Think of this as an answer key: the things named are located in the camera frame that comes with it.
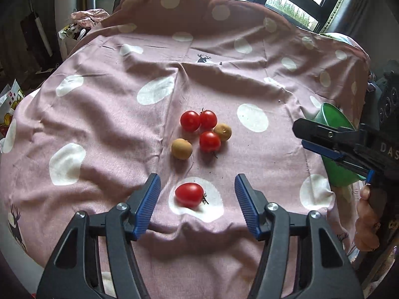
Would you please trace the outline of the person's hand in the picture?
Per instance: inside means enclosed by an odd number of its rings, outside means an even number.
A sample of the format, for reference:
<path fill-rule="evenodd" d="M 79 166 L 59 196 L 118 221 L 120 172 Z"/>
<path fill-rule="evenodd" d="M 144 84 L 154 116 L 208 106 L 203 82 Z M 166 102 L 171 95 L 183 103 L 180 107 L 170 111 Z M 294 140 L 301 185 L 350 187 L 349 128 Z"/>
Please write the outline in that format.
<path fill-rule="evenodd" d="M 370 185 L 366 184 L 360 191 L 360 200 L 356 206 L 358 219 L 356 220 L 354 242 L 362 252 L 374 251 L 379 247 L 376 235 L 380 223 L 377 214 L 369 204 L 371 196 Z"/>

